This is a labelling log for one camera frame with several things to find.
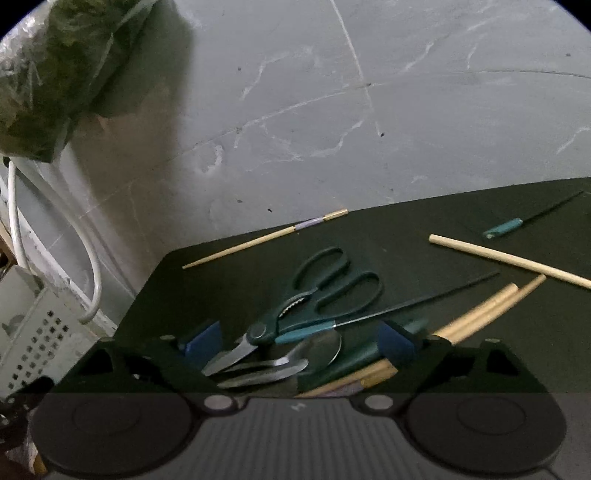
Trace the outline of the steel spoon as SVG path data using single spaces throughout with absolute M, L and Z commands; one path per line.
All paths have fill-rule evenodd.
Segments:
M 342 348 L 342 335 L 331 330 L 315 334 L 294 346 L 283 357 L 250 363 L 239 363 L 228 369 L 228 372 L 281 367 L 298 360 L 307 359 L 308 367 L 305 375 L 310 375 L 327 368 L 338 357 Z

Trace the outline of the white perforated utensil basket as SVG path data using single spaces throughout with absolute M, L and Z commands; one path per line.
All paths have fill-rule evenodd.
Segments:
M 41 376 L 59 382 L 98 340 L 63 290 L 18 265 L 1 277 L 1 397 Z

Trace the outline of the purple banded bamboo chopstick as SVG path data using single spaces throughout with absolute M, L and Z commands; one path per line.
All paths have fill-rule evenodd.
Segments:
M 306 221 L 291 225 L 290 227 L 285 227 L 283 229 L 271 232 L 269 234 L 259 236 L 256 239 L 243 242 L 242 244 L 238 244 L 238 245 L 229 247 L 228 249 L 221 250 L 221 251 L 216 252 L 214 254 L 205 256 L 204 258 L 200 258 L 200 259 L 195 260 L 193 262 L 187 263 L 182 266 L 182 269 L 187 270 L 187 269 L 190 269 L 193 267 L 204 265 L 204 264 L 209 263 L 211 261 L 229 256 L 229 255 L 233 255 L 233 254 L 238 253 L 240 251 L 247 250 L 247 249 L 262 245 L 264 243 L 267 243 L 267 242 L 270 242 L 270 241 L 273 241 L 276 239 L 280 239 L 281 237 L 300 232 L 301 230 L 311 228 L 311 227 L 317 226 L 319 224 L 344 217 L 348 214 L 349 214 L 348 209 L 341 209 L 338 211 L 334 211 L 334 212 L 322 215 L 320 217 L 311 218 Z

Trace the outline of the bamboo chopstick pair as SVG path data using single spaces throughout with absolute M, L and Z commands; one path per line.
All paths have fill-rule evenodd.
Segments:
M 452 345 L 461 343 L 513 308 L 545 280 L 546 276 L 541 274 L 522 288 L 515 284 L 508 285 L 463 316 L 437 330 L 434 336 L 448 340 Z
M 509 297 L 514 295 L 518 290 L 519 287 L 515 283 L 508 284 L 503 289 L 498 291 L 496 294 L 489 297 L 483 303 L 479 304 L 472 310 L 468 311 L 464 315 L 452 321 L 450 324 L 436 331 L 435 335 L 450 340 L 452 343 L 458 343 L 458 340 L 456 339 L 457 332 L 474 323 L 477 318 L 483 316 L 489 310 L 500 305 L 503 301 L 507 300 Z M 335 381 L 319 386 L 315 389 L 308 390 L 307 392 L 298 394 L 297 398 L 311 398 L 324 393 L 328 393 L 337 390 L 343 386 L 352 384 L 358 380 L 362 380 L 363 378 L 375 375 L 377 374 L 377 372 L 381 370 L 389 368 L 394 369 L 394 366 L 388 359 L 383 359 L 363 369 L 346 375 L 342 378 L 336 379 Z

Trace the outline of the dark green scissors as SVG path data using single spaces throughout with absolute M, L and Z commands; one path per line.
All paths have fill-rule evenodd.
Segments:
M 352 266 L 341 247 L 320 250 L 301 264 L 287 285 L 287 297 L 246 329 L 238 345 L 213 359 L 201 373 L 214 376 L 260 347 L 287 342 L 287 334 L 308 333 L 327 322 L 352 318 L 383 292 L 378 273 Z

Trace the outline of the long bamboo chopstick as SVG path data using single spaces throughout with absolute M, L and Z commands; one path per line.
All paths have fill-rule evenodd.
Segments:
M 494 250 L 484 246 L 472 244 L 465 241 L 460 241 L 436 234 L 430 234 L 428 238 L 431 244 L 435 244 L 441 247 L 450 248 L 466 254 L 486 258 L 496 262 L 504 263 L 514 267 L 518 267 L 524 270 L 543 274 L 556 280 L 560 280 L 575 286 L 579 286 L 585 289 L 590 289 L 591 281 L 587 278 L 575 275 L 573 273 L 560 270 L 549 265 L 545 265 L 533 260 L 522 258 L 516 255 L 512 255 L 506 252 Z

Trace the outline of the plastic bag of leaves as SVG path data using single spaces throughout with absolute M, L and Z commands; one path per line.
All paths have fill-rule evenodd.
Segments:
M 129 58 L 151 1 L 44 1 L 1 40 L 1 152 L 52 162 Z

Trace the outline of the green handled kitchen knife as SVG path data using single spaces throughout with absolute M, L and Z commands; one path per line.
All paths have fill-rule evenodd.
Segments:
M 315 389 L 383 359 L 388 359 L 394 366 L 408 364 L 427 335 L 427 324 L 428 321 L 421 318 L 401 324 L 394 320 L 380 321 L 370 340 L 339 356 L 327 369 L 308 377 L 301 376 L 298 392 Z

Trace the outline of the teal handled black skewer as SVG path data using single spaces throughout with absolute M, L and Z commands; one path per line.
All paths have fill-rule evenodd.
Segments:
M 467 288 L 471 288 L 481 282 L 487 281 L 487 280 L 497 276 L 498 274 L 499 274 L 498 270 L 490 271 L 485 274 L 479 275 L 477 277 L 471 278 L 470 280 L 468 280 L 460 285 L 454 286 L 453 288 L 449 288 L 447 290 L 441 291 L 437 294 L 423 295 L 421 297 L 399 303 L 397 305 L 391 306 L 389 308 L 386 308 L 382 311 L 378 311 L 375 313 L 370 313 L 370 314 L 366 314 L 363 316 L 358 316 L 358 317 L 355 317 L 352 319 L 346 319 L 346 320 L 328 320 L 328 321 L 324 321 L 322 323 L 318 323 L 318 324 L 315 324 L 312 326 L 298 328 L 297 330 L 280 334 L 280 336 L 276 337 L 276 340 L 274 340 L 274 343 L 276 343 L 276 345 L 290 344 L 290 343 L 294 343 L 297 341 L 307 339 L 311 335 L 315 335 L 315 334 L 322 333 L 322 332 L 329 331 L 329 330 L 335 330 L 335 329 L 338 329 L 339 327 L 345 327 L 345 326 L 349 326 L 352 324 L 365 322 L 368 320 L 384 318 L 388 315 L 398 313 L 403 310 L 415 308 L 417 306 L 420 306 L 420 305 L 423 305 L 423 304 L 426 304 L 429 302 L 434 302 L 436 300 L 443 299 L 444 297 L 450 296 L 452 294 L 455 294 L 455 293 L 465 290 Z

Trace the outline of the teal handled thin skewer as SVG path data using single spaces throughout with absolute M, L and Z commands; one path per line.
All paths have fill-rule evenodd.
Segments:
M 544 209 L 536 212 L 533 215 L 529 215 L 525 218 L 515 217 L 515 218 L 512 218 L 504 223 L 495 225 L 495 226 L 489 228 L 488 230 L 485 230 L 482 233 L 482 237 L 486 240 L 492 240 L 492 239 L 506 236 L 506 235 L 522 228 L 526 223 L 531 223 L 532 221 L 537 220 L 538 218 L 541 218 L 541 217 L 551 213 L 554 210 L 557 210 L 558 208 L 562 207 L 563 205 L 567 204 L 568 202 L 574 200 L 575 198 L 581 196 L 584 193 L 585 193 L 584 190 L 579 190 L 579 191 L 572 193 L 564 198 L 561 198 L 559 201 L 556 201 L 549 206 L 546 206 Z

